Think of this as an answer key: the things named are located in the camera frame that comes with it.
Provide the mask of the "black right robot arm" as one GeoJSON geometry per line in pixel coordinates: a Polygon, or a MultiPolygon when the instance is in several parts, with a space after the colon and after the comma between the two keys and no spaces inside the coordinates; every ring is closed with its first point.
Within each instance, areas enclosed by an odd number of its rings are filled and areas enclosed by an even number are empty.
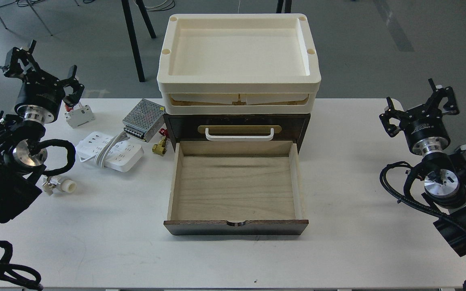
{"type": "MultiPolygon", "coordinates": [[[[445,115],[460,110],[451,86],[435,85],[429,79],[431,96],[424,104],[397,110],[390,97],[379,115],[390,137],[403,131],[409,151],[422,157],[415,166],[399,161],[387,164],[379,175],[383,188],[398,203],[436,217],[433,223],[459,255],[466,255],[466,159],[464,147],[445,153],[451,143],[443,124],[445,115]]],[[[466,291],[466,280],[463,283],[466,291]]]]}

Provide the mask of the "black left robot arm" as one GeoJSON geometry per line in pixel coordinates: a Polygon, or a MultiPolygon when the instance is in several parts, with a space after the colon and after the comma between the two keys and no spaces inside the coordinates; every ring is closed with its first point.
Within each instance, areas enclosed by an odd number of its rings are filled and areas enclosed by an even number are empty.
{"type": "MultiPolygon", "coordinates": [[[[76,150],[66,140],[41,140],[45,124],[55,122],[64,103],[76,106],[85,87],[76,79],[77,66],[66,79],[40,68],[33,57],[36,41],[29,48],[13,47],[1,67],[5,77],[22,81],[15,114],[0,112],[0,223],[26,210],[41,194],[41,176],[66,173],[75,164],[76,150]]],[[[12,264],[13,246],[0,240],[0,280],[41,291],[41,275],[31,267],[12,264]]]]}

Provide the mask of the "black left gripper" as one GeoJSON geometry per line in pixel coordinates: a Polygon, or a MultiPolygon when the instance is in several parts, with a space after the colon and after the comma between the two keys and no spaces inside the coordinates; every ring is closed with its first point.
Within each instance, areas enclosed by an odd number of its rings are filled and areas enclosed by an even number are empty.
{"type": "Polygon", "coordinates": [[[19,78],[21,90],[16,101],[16,113],[24,115],[30,106],[41,107],[51,115],[58,115],[61,103],[74,107],[79,103],[85,86],[76,78],[77,66],[72,65],[66,79],[59,79],[41,70],[33,58],[37,41],[33,39],[28,49],[11,48],[5,65],[0,66],[7,78],[19,78]]]}

